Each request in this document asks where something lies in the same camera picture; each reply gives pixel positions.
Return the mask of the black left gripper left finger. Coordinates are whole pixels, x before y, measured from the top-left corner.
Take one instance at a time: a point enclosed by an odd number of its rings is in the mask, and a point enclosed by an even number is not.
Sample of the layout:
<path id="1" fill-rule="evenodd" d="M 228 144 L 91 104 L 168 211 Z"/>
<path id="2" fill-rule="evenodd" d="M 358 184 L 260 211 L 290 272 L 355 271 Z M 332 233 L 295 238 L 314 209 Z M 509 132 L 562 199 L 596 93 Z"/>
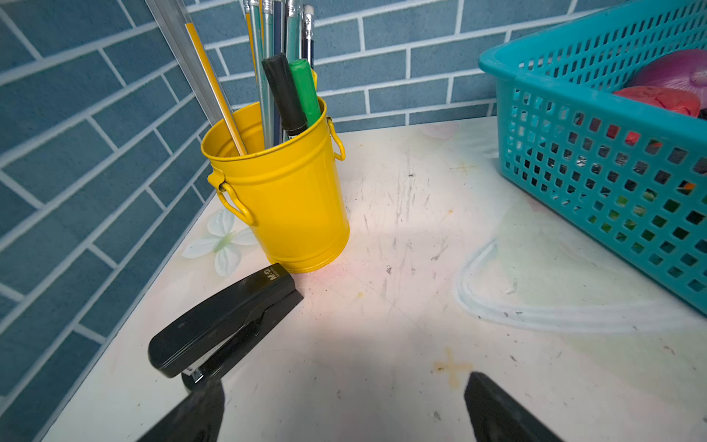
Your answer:
<path id="1" fill-rule="evenodd" d="M 217 441 L 225 412 L 220 381 L 209 381 L 153 425 L 140 442 Z"/>

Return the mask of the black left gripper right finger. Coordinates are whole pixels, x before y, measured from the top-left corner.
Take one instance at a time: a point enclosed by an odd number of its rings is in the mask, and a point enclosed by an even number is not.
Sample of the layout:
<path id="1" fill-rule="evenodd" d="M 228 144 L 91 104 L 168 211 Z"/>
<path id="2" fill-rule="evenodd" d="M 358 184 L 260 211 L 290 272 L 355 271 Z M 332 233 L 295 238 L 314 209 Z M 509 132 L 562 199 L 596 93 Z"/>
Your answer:
<path id="1" fill-rule="evenodd" d="M 561 441 L 482 372 L 469 375 L 464 400 L 477 441 Z"/>

